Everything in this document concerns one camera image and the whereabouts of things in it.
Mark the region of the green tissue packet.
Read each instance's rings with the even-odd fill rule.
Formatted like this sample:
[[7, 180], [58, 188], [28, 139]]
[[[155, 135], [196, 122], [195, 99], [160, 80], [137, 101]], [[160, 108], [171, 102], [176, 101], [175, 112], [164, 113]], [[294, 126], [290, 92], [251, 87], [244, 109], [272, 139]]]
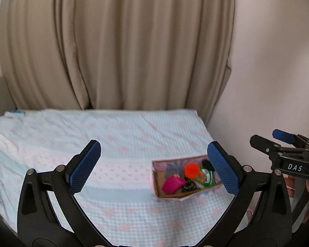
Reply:
[[202, 184], [205, 187], [210, 187], [214, 185], [213, 173], [212, 171], [208, 171], [204, 168], [201, 168], [201, 171], [206, 174], [206, 181]]

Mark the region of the black hair scrunchie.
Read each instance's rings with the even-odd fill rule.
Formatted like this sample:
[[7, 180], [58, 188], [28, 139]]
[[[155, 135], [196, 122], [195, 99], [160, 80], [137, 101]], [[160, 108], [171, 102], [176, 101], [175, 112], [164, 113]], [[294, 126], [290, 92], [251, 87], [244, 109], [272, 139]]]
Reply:
[[213, 165], [211, 164], [211, 162], [209, 160], [202, 160], [201, 162], [202, 168], [208, 170], [208, 171], [215, 171], [215, 168], [213, 167]]

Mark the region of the black striped cloth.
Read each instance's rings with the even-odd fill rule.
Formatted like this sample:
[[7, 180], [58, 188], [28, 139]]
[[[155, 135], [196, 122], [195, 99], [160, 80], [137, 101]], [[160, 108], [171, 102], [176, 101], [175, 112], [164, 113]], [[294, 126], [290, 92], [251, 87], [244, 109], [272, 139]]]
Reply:
[[185, 184], [181, 187], [182, 193], [193, 192], [198, 189], [196, 182], [192, 181], [189, 178], [185, 178]]

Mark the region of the pink slipper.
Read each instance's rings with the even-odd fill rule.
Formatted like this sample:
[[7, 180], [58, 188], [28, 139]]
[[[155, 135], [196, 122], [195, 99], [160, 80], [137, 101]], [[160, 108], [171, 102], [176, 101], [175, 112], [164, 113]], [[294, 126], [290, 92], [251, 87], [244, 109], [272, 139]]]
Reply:
[[248, 208], [246, 210], [246, 217], [247, 217], [248, 222], [251, 221], [251, 219], [253, 217], [253, 213], [254, 213], [254, 211], [251, 208]]

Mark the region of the orange pompom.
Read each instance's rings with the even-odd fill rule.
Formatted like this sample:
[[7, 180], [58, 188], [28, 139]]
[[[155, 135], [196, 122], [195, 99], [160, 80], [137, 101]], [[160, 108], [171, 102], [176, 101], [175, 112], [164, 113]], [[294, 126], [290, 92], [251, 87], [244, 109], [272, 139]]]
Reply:
[[196, 163], [188, 163], [184, 166], [184, 176], [186, 178], [196, 179], [200, 172], [200, 167]]

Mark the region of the brown fuzzy round plush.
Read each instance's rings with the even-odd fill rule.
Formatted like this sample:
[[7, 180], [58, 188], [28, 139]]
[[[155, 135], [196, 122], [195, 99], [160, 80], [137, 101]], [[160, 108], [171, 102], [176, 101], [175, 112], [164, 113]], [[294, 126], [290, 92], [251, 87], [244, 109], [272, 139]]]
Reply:
[[206, 181], [206, 174], [200, 171], [200, 173], [196, 176], [195, 181], [197, 183], [203, 184]]

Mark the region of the grey sock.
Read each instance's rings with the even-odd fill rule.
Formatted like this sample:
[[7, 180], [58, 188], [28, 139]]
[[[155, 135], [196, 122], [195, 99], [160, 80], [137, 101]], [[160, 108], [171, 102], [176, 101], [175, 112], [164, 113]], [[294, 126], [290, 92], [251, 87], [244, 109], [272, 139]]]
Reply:
[[184, 178], [185, 165], [186, 163], [184, 161], [174, 160], [168, 162], [165, 169], [165, 179], [169, 178], [171, 175], [179, 175], [180, 177]]

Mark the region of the beige curtain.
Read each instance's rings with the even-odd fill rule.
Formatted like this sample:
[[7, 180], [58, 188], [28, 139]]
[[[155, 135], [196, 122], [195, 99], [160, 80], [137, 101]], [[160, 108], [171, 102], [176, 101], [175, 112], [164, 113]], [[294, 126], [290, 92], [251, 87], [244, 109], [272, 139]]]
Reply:
[[0, 64], [20, 109], [194, 109], [229, 79], [235, 0], [1, 0]]

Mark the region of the pink patterned cardboard box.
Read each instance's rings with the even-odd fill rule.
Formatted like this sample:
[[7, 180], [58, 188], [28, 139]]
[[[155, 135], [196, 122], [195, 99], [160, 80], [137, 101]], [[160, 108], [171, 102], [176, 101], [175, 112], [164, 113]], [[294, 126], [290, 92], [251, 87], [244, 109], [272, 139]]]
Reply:
[[157, 198], [180, 201], [222, 184], [206, 156], [153, 161], [152, 181]]

